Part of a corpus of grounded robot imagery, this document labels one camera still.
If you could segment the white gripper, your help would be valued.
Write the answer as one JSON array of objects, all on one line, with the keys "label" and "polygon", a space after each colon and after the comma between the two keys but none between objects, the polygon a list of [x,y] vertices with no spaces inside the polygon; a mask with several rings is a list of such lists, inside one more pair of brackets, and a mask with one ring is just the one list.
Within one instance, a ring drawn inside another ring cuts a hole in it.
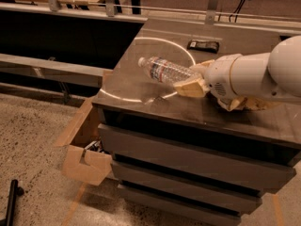
[{"label": "white gripper", "polygon": [[176,82],[173,88],[179,95],[190,98],[203,98],[211,91],[219,99],[239,96],[270,99],[277,84],[268,72],[269,56],[269,53],[234,54],[202,61],[189,67],[192,75],[200,76]]}]

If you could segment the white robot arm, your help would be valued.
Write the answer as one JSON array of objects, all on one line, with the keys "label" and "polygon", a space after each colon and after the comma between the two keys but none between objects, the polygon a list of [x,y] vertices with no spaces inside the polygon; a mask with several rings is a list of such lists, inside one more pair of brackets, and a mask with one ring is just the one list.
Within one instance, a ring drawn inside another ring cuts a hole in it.
[{"label": "white robot arm", "polygon": [[220,100],[259,98],[298,104],[301,99],[301,36],[280,42],[270,53],[222,56],[193,68],[198,71],[173,85],[186,97],[211,93]]}]

